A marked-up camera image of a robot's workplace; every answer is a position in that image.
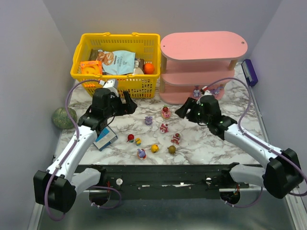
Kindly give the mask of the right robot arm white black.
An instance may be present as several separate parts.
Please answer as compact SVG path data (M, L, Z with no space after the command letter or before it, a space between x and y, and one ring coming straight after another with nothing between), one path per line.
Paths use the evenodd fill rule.
M306 178L295 151L274 147L250 134L236 120L221 113L219 103L212 95L204 95L199 100L189 97L175 113L180 118L208 127L213 135L236 145L260 163L261 167L231 164L224 173L225 182L258 185L273 197L282 199Z

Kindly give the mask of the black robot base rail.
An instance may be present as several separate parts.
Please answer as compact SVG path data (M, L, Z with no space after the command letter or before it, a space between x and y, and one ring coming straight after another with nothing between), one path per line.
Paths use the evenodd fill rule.
M219 199L220 192L248 188L234 182L228 165L101 165L102 179L89 189L93 201Z

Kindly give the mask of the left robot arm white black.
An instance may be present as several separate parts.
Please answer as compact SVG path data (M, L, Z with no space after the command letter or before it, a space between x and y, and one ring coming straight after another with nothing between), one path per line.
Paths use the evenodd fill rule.
M76 197L97 185L103 178L103 169L92 166L75 175L88 148L107 127L108 119L133 114L137 108L128 91L123 92L125 102L114 87L95 90L92 104L79 119L75 133L60 156L45 170L34 175L35 201L47 211L55 209L67 213Z

